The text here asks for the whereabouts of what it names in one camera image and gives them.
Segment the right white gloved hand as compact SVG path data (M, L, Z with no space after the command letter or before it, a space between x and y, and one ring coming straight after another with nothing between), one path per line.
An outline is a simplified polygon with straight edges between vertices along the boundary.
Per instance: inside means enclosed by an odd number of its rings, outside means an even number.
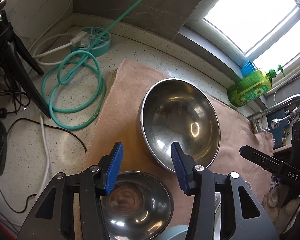
M289 230L300 211L300 198L288 200L290 187L278 185L264 195L262 206L280 235Z

